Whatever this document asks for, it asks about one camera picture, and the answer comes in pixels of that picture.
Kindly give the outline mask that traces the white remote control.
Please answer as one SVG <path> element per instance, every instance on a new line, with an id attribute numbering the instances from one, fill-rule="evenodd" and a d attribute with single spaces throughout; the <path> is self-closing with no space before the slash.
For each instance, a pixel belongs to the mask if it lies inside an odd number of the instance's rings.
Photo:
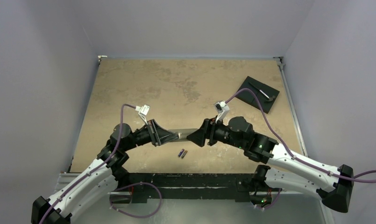
<path id="1" fill-rule="evenodd" d="M 187 136 L 197 131 L 197 128 L 169 129 L 169 131 L 178 136 L 178 139 L 173 140 L 172 142 L 185 142 L 188 141 Z"/>

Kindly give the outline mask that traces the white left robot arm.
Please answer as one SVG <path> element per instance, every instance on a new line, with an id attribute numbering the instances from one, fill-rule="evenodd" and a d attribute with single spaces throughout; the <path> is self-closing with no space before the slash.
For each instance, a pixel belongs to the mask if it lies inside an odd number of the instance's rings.
<path id="1" fill-rule="evenodd" d="M 135 131 L 125 123 L 117 125 L 106 146 L 79 176 L 48 198 L 40 196 L 33 202 L 31 223 L 74 223 L 100 198 L 128 187 L 129 172 L 123 168 L 129 159 L 126 151 L 148 143 L 157 147 L 180 138 L 180 132 L 163 129 L 153 119 Z"/>

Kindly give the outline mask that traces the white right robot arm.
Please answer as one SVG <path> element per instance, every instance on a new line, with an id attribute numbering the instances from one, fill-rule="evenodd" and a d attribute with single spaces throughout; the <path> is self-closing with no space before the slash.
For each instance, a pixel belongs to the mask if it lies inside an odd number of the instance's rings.
<path id="1" fill-rule="evenodd" d="M 232 118 L 227 125 L 205 119 L 201 127 L 189 134 L 188 141 L 199 147 L 222 142 L 243 150 L 243 154 L 258 162 L 249 181 L 238 181 L 253 190 L 286 189 L 313 196 L 326 207 L 348 212 L 353 183 L 348 181 L 350 166 L 335 167 L 316 162 L 303 155 L 286 152 L 277 140 L 256 133 L 243 117 Z"/>

